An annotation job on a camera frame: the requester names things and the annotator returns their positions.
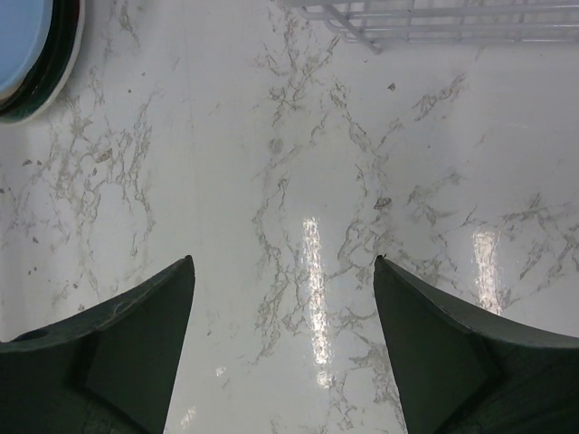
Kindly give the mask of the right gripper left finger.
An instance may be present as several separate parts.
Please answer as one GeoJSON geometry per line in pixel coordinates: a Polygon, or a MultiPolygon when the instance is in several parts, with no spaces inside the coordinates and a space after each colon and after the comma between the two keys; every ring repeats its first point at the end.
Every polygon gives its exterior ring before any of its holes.
{"type": "Polygon", "coordinates": [[[4,433],[161,433],[195,291],[186,256],[1,345],[4,433]]]}

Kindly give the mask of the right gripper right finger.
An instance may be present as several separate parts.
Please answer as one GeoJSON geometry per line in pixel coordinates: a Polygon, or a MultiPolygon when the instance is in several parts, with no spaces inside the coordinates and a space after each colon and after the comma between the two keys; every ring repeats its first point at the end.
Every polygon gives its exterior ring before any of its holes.
{"type": "Polygon", "coordinates": [[[411,433],[575,433],[578,340],[497,316],[384,256],[375,302],[411,433]]]}

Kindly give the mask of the red teal floral plate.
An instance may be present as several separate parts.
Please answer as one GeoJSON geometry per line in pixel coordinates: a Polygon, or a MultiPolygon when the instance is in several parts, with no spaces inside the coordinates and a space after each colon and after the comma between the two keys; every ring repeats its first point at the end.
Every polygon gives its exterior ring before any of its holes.
{"type": "Polygon", "coordinates": [[[1,122],[45,111],[71,75],[81,47],[83,1],[1,3],[1,122]]]}

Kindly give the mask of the blue plate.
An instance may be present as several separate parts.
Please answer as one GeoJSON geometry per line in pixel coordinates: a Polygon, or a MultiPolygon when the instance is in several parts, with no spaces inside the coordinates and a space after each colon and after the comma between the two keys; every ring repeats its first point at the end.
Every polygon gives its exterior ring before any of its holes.
{"type": "Polygon", "coordinates": [[[1,0],[1,93],[21,83],[50,30],[53,0],[1,0]]]}

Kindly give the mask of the white wire dish rack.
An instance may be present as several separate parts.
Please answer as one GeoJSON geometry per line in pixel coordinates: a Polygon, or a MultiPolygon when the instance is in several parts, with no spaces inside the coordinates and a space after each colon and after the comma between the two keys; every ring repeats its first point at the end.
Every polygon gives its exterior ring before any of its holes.
{"type": "Polygon", "coordinates": [[[577,43],[576,1],[284,1],[374,53],[402,42],[577,43]]]}

